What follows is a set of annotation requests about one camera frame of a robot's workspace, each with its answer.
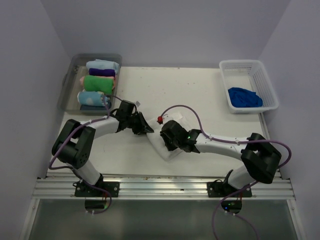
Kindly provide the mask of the white towel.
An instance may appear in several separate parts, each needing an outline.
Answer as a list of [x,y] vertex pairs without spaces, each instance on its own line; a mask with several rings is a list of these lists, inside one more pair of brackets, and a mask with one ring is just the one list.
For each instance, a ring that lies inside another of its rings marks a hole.
[[152,144],[153,148],[160,155],[160,157],[169,162],[180,153],[183,152],[180,148],[174,148],[174,146],[169,142],[169,139],[163,135],[161,136],[162,127],[168,121],[176,121],[187,131],[191,130],[190,121],[183,116],[180,112],[165,113],[162,117],[163,125],[157,122],[157,118],[152,118],[147,121],[148,125],[153,129],[153,133],[147,133],[147,138]]

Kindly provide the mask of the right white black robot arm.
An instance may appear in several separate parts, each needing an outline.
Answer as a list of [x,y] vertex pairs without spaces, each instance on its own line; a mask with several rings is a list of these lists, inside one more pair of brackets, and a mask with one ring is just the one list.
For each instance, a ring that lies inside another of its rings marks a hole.
[[161,128],[160,136],[169,151],[180,149],[186,153],[213,153],[243,162],[243,166],[227,173],[220,187],[231,197],[254,182],[271,184],[282,158],[281,153],[258,133],[244,138],[244,144],[240,144],[241,138],[217,141],[209,139],[199,129],[187,131],[178,122],[170,120]]

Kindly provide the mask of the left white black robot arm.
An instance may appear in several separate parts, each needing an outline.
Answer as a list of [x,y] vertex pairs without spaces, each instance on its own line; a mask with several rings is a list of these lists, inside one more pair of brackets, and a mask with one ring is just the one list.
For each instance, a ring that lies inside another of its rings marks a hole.
[[103,193],[102,174],[90,162],[90,153],[95,139],[108,134],[115,134],[125,129],[135,135],[146,135],[154,130],[148,125],[137,106],[130,101],[122,100],[118,108],[107,110],[107,115],[79,122],[69,119],[60,131],[51,150],[50,170],[70,169],[81,180],[87,183],[86,190],[92,196]]

